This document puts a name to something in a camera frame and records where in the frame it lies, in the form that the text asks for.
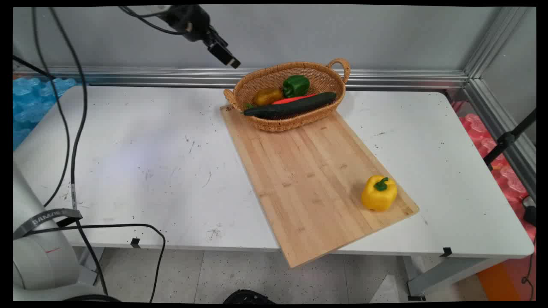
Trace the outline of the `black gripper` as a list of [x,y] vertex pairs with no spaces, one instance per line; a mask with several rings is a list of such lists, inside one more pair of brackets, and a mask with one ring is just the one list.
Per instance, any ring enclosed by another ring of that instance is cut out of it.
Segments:
[[175,5],[165,11],[165,23],[171,28],[170,33],[180,35],[188,41],[211,43],[208,51],[221,63],[238,69],[240,61],[227,49],[228,43],[217,32],[211,29],[209,14],[199,5]]

